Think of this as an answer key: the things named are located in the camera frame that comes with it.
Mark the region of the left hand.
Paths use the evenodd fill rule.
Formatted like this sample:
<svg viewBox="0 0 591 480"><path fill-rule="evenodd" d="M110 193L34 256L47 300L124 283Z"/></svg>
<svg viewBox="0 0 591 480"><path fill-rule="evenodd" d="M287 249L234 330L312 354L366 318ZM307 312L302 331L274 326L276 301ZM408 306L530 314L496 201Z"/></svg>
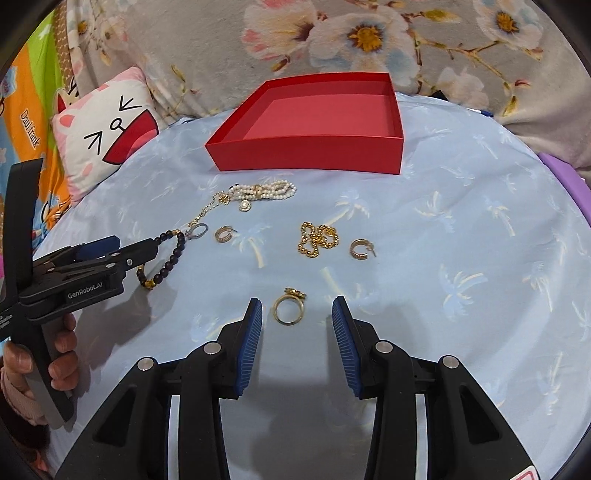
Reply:
<svg viewBox="0 0 591 480"><path fill-rule="evenodd" d="M25 321L8 337L8 347L30 357L22 373L25 393L32 395L52 429L74 415L72 395L80 377L75 326L75 317L66 314L44 324Z"/></svg>

